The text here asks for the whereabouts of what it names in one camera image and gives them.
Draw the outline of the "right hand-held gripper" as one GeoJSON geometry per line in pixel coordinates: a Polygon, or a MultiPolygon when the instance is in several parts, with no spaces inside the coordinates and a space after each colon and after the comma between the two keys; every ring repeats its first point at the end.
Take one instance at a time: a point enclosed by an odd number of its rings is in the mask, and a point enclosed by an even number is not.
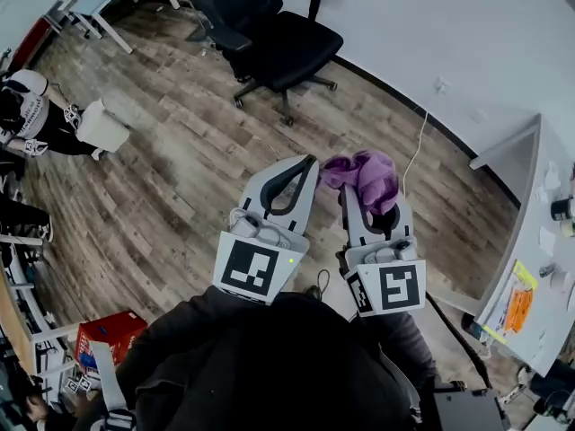
{"type": "Polygon", "coordinates": [[[426,262],[417,256],[411,207],[403,194],[379,221],[388,242],[367,219],[356,189],[340,189],[348,249],[337,253],[341,275],[361,317],[420,309],[425,305],[426,262]]]}

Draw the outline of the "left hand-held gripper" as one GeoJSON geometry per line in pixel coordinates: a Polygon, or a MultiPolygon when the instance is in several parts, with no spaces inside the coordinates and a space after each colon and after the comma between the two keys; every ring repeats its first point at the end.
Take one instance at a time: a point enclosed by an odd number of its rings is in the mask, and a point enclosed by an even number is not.
{"type": "Polygon", "coordinates": [[[255,303],[275,300],[309,250],[304,232],[318,175],[317,159],[307,154],[277,161],[248,180],[229,229],[219,236],[213,286],[255,303]],[[288,203],[273,207],[294,180],[288,203]]]}

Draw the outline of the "purple cloth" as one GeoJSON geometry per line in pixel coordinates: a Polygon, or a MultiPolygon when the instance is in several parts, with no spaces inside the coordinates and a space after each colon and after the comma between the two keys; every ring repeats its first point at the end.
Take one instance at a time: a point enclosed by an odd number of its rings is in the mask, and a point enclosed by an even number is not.
{"type": "Polygon", "coordinates": [[[377,150],[362,150],[352,156],[335,155],[322,164],[317,185],[354,188],[361,205],[372,215],[383,216],[395,205],[399,177],[391,157],[377,150]]]}

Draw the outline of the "black office chair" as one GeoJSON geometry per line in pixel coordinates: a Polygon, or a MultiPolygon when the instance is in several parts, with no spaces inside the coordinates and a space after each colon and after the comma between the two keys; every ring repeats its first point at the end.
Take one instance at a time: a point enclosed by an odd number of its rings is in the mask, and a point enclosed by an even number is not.
{"type": "Polygon", "coordinates": [[[199,12],[207,37],[220,51],[243,88],[243,97],[260,88],[280,95],[280,120],[292,126],[288,91],[301,83],[322,84],[334,91],[334,81],[318,76],[343,46],[340,34],[316,18],[322,0],[310,0],[308,14],[284,10],[282,0],[188,0],[199,12]]]}

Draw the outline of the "person's left forearm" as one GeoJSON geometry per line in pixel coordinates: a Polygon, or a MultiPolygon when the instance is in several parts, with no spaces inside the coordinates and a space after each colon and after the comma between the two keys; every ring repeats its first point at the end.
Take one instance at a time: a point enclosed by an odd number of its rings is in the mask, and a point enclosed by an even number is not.
{"type": "Polygon", "coordinates": [[[137,358],[137,372],[151,374],[168,356],[201,345],[247,311],[266,308],[211,286],[178,303],[142,333],[130,350],[137,358]]]}

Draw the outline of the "person's right forearm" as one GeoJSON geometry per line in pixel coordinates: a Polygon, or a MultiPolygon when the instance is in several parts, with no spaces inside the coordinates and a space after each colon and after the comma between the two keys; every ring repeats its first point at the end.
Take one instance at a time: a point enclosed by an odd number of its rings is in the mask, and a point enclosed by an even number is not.
{"type": "Polygon", "coordinates": [[[436,361],[408,312],[366,318],[356,316],[351,324],[370,347],[383,353],[403,372],[418,393],[439,378],[436,361]]]}

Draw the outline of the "black shoulder bag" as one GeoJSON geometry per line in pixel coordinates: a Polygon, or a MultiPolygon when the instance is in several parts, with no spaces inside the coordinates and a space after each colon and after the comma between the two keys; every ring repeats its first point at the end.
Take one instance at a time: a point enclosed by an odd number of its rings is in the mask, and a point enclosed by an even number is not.
{"type": "Polygon", "coordinates": [[[470,390],[464,383],[429,380],[420,403],[424,431],[509,431],[509,417],[500,405],[487,368],[472,346],[439,308],[430,294],[426,298],[447,329],[461,345],[485,387],[470,390]]]}

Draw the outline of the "grey office desk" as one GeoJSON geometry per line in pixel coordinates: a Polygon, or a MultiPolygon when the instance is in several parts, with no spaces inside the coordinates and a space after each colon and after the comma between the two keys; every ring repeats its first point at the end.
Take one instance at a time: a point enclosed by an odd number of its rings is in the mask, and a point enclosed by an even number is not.
{"type": "Polygon", "coordinates": [[[499,343],[500,347],[545,376],[560,354],[575,322],[575,310],[568,309],[570,293],[553,289],[551,279],[540,275],[542,268],[553,265],[575,278],[575,238],[562,234],[560,224],[552,220],[550,212],[554,200],[566,198],[571,193],[573,160],[553,128],[541,115],[536,115],[525,129],[483,151],[469,165],[474,170],[483,166],[494,167],[496,162],[505,162],[521,147],[527,150],[528,165],[526,175],[519,180],[520,209],[508,245],[482,295],[474,320],[480,326],[486,322],[515,261],[521,261],[538,280],[539,287],[535,290],[533,304],[522,330],[509,335],[506,344],[499,343]],[[554,191],[544,188],[550,161],[557,164],[561,174],[562,185],[554,191]],[[552,257],[539,247],[541,226],[556,235],[552,257]]]}

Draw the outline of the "yellow orange paper sheet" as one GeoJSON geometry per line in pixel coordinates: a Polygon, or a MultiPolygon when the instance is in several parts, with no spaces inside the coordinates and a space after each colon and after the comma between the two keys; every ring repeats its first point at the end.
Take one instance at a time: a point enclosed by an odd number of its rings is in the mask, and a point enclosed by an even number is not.
{"type": "Polygon", "coordinates": [[[486,322],[481,328],[502,344],[511,334],[519,333],[528,317],[538,280],[518,259],[486,322]]]}

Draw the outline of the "person's dark jacket torso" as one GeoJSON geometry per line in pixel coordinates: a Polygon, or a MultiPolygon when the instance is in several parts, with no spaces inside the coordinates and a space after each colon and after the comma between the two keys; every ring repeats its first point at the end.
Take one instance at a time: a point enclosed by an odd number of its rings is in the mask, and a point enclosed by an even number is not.
{"type": "Polygon", "coordinates": [[[137,374],[138,431],[411,431],[409,399],[376,351],[304,296],[137,374]]]}

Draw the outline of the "white paper sheet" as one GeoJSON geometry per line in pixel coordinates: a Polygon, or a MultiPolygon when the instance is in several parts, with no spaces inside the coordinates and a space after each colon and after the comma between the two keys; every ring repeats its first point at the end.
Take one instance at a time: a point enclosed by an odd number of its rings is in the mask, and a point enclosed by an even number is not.
{"type": "Polygon", "coordinates": [[[554,246],[556,243],[556,235],[550,232],[543,226],[539,230],[539,247],[549,257],[554,255],[554,246]]]}

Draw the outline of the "black jar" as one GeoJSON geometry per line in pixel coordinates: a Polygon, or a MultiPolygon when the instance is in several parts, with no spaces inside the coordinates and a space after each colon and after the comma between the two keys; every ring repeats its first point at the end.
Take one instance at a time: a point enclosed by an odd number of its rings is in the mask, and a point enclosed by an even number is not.
{"type": "Polygon", "coordinates": [[[575,217],[575,198],[555,200],[550,205],[551,217],[554,221],[567,221],[575,217]]]}

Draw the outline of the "white trash bin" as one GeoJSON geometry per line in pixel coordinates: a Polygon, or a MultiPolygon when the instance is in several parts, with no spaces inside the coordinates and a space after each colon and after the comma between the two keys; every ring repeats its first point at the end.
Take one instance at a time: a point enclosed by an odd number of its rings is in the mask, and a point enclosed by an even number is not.
{"type": "Polygon", "coordinates": [[[75,135],[86,144],[115,153],[129,138],[128,127],[105,107],[102,99],[92,102],[82,114],[75,135]]]}

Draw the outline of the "red box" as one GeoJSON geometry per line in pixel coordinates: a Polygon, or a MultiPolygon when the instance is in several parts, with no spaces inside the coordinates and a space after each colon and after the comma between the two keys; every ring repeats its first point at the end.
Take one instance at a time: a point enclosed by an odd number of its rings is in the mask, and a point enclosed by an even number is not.
{"type": "Polygon", "coordinates": [[[132,311],[118,312],[94,321],[80,323],[75,345],[75,358],[87,371],[97,371],[90,342],[109,346],[113,364],[119,365],[134,340],[147,328],[147,322],[132,311]]]}

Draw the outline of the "wooden desk with white frame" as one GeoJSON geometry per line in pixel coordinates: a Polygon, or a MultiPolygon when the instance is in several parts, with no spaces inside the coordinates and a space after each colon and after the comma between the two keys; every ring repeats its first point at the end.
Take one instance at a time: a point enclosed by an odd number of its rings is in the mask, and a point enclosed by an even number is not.
{"type": "Polygon", "coordinates": [[[40,300],[36,285],[57,283],[41,239],[0,234],[0,246],[0,330],[21,369],[40,382],[46,400],[56,400],[77,365],[69,345],[85,318],[61,325],[40,300]]]}

